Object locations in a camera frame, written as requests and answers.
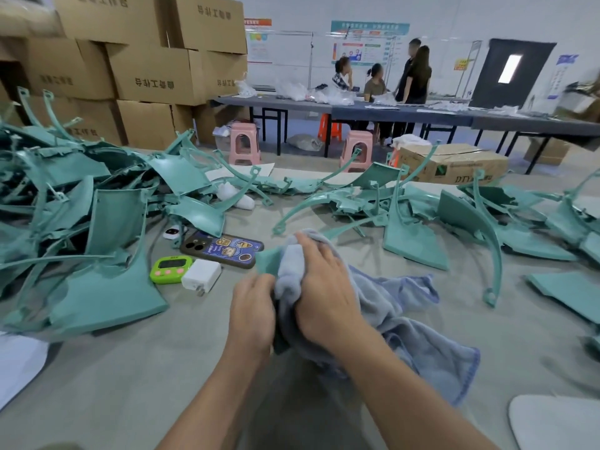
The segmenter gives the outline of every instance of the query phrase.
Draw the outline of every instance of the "table leg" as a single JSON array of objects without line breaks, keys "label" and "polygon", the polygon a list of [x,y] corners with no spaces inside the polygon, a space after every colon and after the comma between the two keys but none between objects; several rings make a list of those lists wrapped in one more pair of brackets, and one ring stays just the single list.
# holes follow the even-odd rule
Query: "table leg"
[{"label": "table leg", "polygon": [[281,156],[281,110],[277,111],[277,156]]},{"label": "table leg", "polygon": [[263,108],[263,142],[266,142],[266,119],[265,119],[265,109]]},{"label": "table leg", "polygon": [[533,156],[533,159],[531,160],[531,164],[529,164],[529,167],[527,167],[527,171],[525,172],[525,175],[529,175],[531,173],[531,171],[533,170],[533,166],[535,166],[535,163],[538,161],[539,157],[544,152],[544,149],[546,148],[546,145],[548,144],[549,141],[550,141],[550,137],[544,137],[542,144],[539,146],[539,149],[537,149],[537,151],[535,152],[535,155]]},{"label": "table leg", "polygon": [[475,139],[475,146],[479,145],[479,141],[481,140],[481,135],[483,135],[484,130],[480,129],[479,134],[477,134],[477,138]]},{"label": "table leg", "polygon": [[504,141],[506,140],[506,137],[508,137],[508,131],[504,131],[504,135],[502,136],[502,139],[500,140],[500,143],[498,144],[496,153],[500,153],[500,150],[502,150],[502,146],[504,145]]},{"label": "table leg", "polygon": [[515,143],[517,143],[517,139],[519,138],[519,136],[521,135],[520,132],[515,132],[515,136],[512,138],[511,143],[509,144],[508,148],[506,149],[506,153],[504,153],[504,155],[508,158],[508,156],[510,156],[511,152],[513,151],[513,148],[515,147]]},{"label": "table leg", "polygon": [[284,127],[283,127],[283,142],[287,142],[288,141],[288,111],[284,110],[283,114],[286,116],[285,121],[284,121]]},{"label": "table leg", "polygon": [[448,143],[452,143],[455,133],[456,133],[456,126],[453,126],[452,131],[450,131],[450,136],[448,136]]},{"label": "table leg", "polygon": [[331,115],[327,115],[327,131],[325,134],[325,158],[329,157],[329,143],[331,143]]}]

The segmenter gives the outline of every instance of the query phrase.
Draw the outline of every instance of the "white wall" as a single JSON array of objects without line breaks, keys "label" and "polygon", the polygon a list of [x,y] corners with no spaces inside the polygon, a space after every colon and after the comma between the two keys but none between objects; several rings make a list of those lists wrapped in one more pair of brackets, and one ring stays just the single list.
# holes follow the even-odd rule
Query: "white wall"
[{"label": "white wall", "polygon": [[[406,42],[414,37],[422,37],[424,44],[431,47],[431,63],[434,68],[431,89],[440,93],[454,94],[457,91],[461,72],[454,71],[454,61],[466,58],[471,41],[478,39],[483,40],[484,45],[467,91],[475,88],[489,39],[557,43],[532,90],[536,109],[551,110],[555,104],[546,101],[545,97],[559,55],[580,55],[567,72],[563,84],[584,76],[589,78],[597,74],[600,68],[600,0],[240,1],[244,2],[246,17],[271,18],[274,30],[327,32],[332,20],[410,23]],[[274,60],[278,63],[277,66],[253,65],[250,67],[250,78],[254,74],[258,80],[273,81],[276,75],[294,75],[302,80],[310,54],[310,48],[304,44],[307,40],[279,37],[277,41],[280,42]],[[329,44],[326,41],[326,38],[316,39],[316,48],[327,48]],[[331,78],[333,70],[329,69],[330,63],[315,65],[324,68],[316,80]],[[459,96],[463,92],[467,75],[468,72],[458,88]],[[316,80],[313,78],[312,83],[318,84]],[[395,85],[391,80],[387,83],[388,87]]]}]

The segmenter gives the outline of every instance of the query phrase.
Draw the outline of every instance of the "phone case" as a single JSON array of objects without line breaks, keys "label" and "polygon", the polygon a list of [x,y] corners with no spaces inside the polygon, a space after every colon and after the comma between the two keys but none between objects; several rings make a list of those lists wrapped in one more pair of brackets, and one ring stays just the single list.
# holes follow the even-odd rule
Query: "phone case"
[{"label": "phone case", "polygon": [[256,263],[256,253],[265,249],[265,244],[257,240],[223,234],[213,237],[201,230],[191,234],[179,250],[189,256],[250,269]]}]

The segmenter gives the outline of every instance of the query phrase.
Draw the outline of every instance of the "white paper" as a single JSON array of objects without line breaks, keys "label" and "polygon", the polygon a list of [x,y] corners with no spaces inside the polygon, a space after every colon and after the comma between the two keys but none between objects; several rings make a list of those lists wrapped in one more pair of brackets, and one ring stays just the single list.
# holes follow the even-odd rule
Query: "white paper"
[{"label": "white paper", "polygon": [[48,343],[0,332],[0,410],[41,371]]},{"label": "white paper", "polygon": [[446,115],[456,115],[456,112],[450,112],[449,110],[427,110],[427,109],[417,109],[417,112],[427,112],[427,113],[442,113]]},{"label": "white paper", "polygon": [[387,110],[387,109],[398,109],[400,108],[399,106],[393,107],[391,105],[366,105],[365,108],[374,108],[374,109],[378,109],[378,110]]},{"label": "white paper", "polygon": [[[268,177],[269,175],[271,175],[271,172],[273,171],[273,167],[275,166],[274,162],[271,162],[269,164],[259,164],[257,167],[260,167],[260,172],[259,172],[259,176],[261,177]],[[232,166],[235,170],[237,170],[240,173],[246,174],[246,175],[250,175],[250,169],[252,168],[252,166]],[[221,167],[215,170],[209,170],[208,172],[205,172],[206,174],[206,178],[208,178],[209,181],[214,181],[218,178],[223,178],[223,177],[233,177],[233,174],[231,172],[229,172],[229,170],[227,170],[226,167]]]}]

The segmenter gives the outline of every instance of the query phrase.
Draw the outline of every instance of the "white phone charger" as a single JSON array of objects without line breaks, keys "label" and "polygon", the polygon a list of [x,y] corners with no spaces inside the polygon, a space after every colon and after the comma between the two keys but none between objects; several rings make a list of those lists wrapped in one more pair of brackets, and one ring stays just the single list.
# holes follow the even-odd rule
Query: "white phone charger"
[{"label": "white phone charger", "polygon": [[196,259],[181,279],[181,285],[186,289],[195,290],[202,296],[213,288],[221,275],[223,266],[218,262],[205,259]]}]

